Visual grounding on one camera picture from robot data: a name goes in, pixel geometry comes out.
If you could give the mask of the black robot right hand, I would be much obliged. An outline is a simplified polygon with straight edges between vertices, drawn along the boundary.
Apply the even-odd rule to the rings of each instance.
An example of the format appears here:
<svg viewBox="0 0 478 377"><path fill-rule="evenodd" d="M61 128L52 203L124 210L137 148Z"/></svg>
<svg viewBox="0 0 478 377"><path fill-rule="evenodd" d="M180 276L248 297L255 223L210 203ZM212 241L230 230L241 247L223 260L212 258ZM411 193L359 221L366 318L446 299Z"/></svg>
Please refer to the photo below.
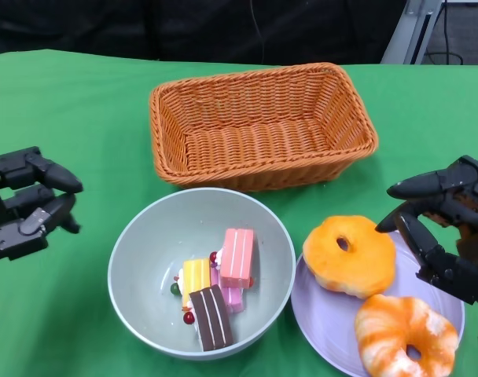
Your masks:
<svg viewBox="0 0 478 377"><path fill-rule="evenodd" d="M417 277L468 304L478 302L478 160L458 158L449 167L407 178L387 193L402 204L376 227L399 231L421 268ZM426 226L458 229L457 254L447 252Z"/></svg>

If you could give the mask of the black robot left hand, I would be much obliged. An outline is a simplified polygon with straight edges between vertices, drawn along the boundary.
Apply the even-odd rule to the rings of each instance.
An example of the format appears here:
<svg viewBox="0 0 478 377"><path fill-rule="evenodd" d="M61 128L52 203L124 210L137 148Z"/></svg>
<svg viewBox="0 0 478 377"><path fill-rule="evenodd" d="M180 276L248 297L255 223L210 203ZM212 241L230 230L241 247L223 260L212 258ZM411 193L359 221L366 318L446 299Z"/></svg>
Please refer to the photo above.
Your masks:
<svg viewBox="0 0 478 377"><path fill-rule="evenodd" d="M77 234L72 215L82 182L36 146L0 155L0 259L48 247L55 228Z"/></svg>

